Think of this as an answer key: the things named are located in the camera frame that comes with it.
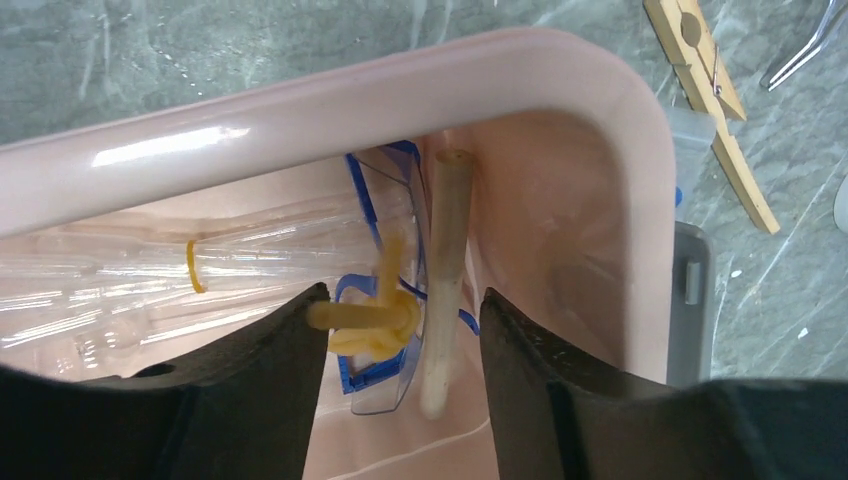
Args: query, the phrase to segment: yellow rubber band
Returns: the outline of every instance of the yellow rubber band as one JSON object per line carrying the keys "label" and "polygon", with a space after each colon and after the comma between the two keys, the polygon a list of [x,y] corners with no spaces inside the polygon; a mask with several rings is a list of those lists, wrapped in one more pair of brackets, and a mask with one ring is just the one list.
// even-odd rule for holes
{"label": "yellow rubber band", "polygon": [[197,270],[194,267],[194,240],[189,240],[186,244],[186,263],[188,264],[188,277],[191,279],[191,286],[197,293],[206,293],[206,289],[200,284],[197,279]]}

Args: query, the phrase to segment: wooden clothespin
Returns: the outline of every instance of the wooden clothespin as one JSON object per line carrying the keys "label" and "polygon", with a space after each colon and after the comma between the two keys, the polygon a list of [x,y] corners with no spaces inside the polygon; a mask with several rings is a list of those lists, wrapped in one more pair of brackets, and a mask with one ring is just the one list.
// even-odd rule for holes
{"label": "wooden clothespin", "polygon": [[727,118],[747,120],[718,46],[697,0],[644,0],[663,50],[686,91],[692,108],[716,119],[713,151],[754,224],[769,232],[780,224],[766,203]]}

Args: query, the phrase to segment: metal tweezers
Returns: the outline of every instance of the metal tweezers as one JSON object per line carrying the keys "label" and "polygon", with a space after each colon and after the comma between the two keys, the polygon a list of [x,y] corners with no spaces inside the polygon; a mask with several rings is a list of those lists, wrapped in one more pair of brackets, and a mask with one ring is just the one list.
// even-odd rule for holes
{"label": "metal tweezers", "polygon": [[824,50],[836,35],[836,31],[842,25],[842,21],[845,20],[845,14],[848,13],[848,3],[838,6],[837,4],[839,3],[843,2],[839,0],[828,0],[824,16],[822,16],[821,21],[813,32],[813,35],[807,41],[807,44],[787,60],[773,64],[760,81],[760,85],[767,88],[768,91],[774,90],[793,73],[798,71],[799,68],[806,65],[807,62]]}

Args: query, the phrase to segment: gray marble surface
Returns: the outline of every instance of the gray marble surface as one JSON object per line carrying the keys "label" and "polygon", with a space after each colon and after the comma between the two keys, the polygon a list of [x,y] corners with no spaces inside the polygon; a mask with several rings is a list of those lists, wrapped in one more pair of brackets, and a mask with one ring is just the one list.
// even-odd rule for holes
{"label": "gray marble surface", "polygon": [[[783,226],[755,229],[704,159],[686,220],[716,252],[715,375],[848,378],[848,236],[831,216],[848,173],[848,46],[773,93],[758,85],[824,3],[701,1],[748,110],[733,129]],[[601,45],[685,104],[639,0],[0,0],[0,143],[515,25]]]}

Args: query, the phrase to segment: yellow plastic object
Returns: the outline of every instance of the yellow plastic object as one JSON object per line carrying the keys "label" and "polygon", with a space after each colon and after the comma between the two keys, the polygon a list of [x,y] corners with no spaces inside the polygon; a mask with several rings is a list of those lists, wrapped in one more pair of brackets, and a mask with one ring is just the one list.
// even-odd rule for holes
{"label": "yellow plastic object", "polygon": [[363,305],[319,302],[310,307],[310,326],[336,330],[330,336],[329,351],[345,356],[368,353],[374,361],[382,362],[409,344],[421,321],[421,310],[414,295],[397,288],[403,246],[399,234],[386,240],[376,298]]}

